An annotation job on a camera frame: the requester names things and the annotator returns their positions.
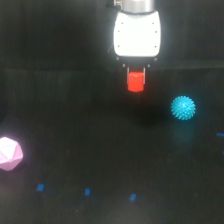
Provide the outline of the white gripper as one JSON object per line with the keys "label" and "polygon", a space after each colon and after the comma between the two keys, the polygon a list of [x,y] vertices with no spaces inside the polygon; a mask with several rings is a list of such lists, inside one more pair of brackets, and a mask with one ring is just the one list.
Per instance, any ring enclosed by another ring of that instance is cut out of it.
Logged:
{"label": "white gripper", "polygon": [[[131,13],[118,11],[113,28],[113,49],[116,60],[126,68],[128,64],[149,64],[157,60],[162,43],[162,27],[159,12]],[[146,67],[143,67],[143,84]]]}

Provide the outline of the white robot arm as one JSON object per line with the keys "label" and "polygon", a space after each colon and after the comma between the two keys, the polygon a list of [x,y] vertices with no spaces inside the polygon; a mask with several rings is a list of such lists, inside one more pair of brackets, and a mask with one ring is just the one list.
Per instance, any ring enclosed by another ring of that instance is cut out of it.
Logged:
{"label": "white robot arm", "polygon": [[113,49],[123,59],[130,91],[142,91],[149,60],[161,49],[161,20],[155,0],[113,0],[108,7],[117,13],[113,27]]}

